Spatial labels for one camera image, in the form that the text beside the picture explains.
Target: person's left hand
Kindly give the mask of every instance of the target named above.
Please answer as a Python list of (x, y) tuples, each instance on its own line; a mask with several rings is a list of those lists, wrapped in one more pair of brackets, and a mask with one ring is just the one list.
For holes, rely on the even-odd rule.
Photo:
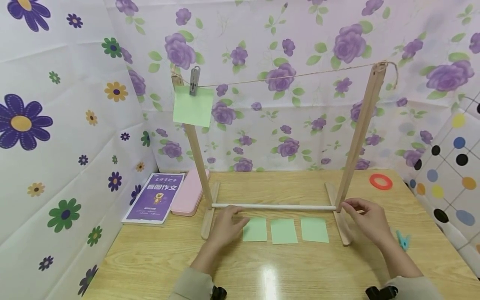
[(243, 217), (238, 223), (233, 222), (233, 215), (242, 212), (243, 208), (229, 205), (222, 209), (216, 217), (215, 224), (208, 237), (208, 243), (219, 249), (232, 242), (247, 225), (250, 218)]

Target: green paper card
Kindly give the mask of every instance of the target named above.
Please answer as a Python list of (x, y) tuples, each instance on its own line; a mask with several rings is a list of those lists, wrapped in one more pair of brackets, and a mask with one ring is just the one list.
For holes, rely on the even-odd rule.
[(298, 244), (297, 232), (293, 219), (278, 219), (270, 221), (273, 244)]
[(190, 96), (190, 86), (175, 87), (173, 121), (202, 127), (210, 127), (212, 116), (213, 90), (197, 88), (197, 96)]
[(266, 241), (267, 240), (267, 219), (250, 218), (243, 228), (243, 241)]
[(301, 219), (302, 240), (329, 243), (327, 225), (322, 218), (303, 217)]

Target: red ring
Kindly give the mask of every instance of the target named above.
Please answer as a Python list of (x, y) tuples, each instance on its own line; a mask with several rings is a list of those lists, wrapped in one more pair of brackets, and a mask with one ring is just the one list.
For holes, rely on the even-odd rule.
[[(375, 181), (376, 179), (383, 179), (387, 184), (386, 185), (381, 185), (377, 181)], [(389, 190), (393, 186), (393, 182), (390, 178), (388, 178), (384, 174), (378, 174), (378, 173), (377, 174), (372, 174), (370, 176), (370, 183), (379, 190)]]

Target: white wooden rod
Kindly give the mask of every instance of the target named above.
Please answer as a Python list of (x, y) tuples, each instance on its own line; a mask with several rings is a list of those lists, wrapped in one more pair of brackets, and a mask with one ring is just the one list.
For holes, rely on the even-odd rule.
[(328, 210), (334, 211), (336, 207), (333, 205), (285, 205), (285, 204), (242, 204), (242, 203), (212, 203), (213, 208), (224, 208), (229, 205), (239, 206), (243, 208), (257, 209), (286, 209), (286, 210)]

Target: green flower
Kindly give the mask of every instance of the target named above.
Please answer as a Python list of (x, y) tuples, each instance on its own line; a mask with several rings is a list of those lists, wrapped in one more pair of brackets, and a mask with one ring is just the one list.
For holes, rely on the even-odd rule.
[(50, 75), (49, 78), (52, 80), (53, 83), (55, 84), (60, 83), (60, 77), (57, 73), (52, 71), (52, 72), (49, 72), (48, 74)]
[(72, 227), (72, 221), (78, 220), (80, 214), (77, 213), (80, 208), (82, 208), (81, 204), (77, 204), (77, 200), (75, 198), (67, 200), (60, 200), (59, 207), (53, 208), (48, 213), (53, 218), (48, 222), (48, 227), (55, 226), (55, 232), (60, 232), (65, 227), (65, 229), (70, 229)]
[(87, 241), (87, 244), (89, 244), (90, 247), (98, 243), (98, 240), (102, 237), (102, 231), (103, 229), (100, 226), (97, 226), (96, 228), (93, 227), (92, 232), (88, 235)]
[(103, 51), (105, 54), (110, 54), (111, 58), (121, 57), (120, 45), (117, 43), (117, 39), (112, 37), (111, 39), (105, 38), (105, 43), (102, 43)]
[(150, 136), (148, 136), (148, 131), (144, 131), (144, 135), (140, 138), (143, 146), (150, 147)]

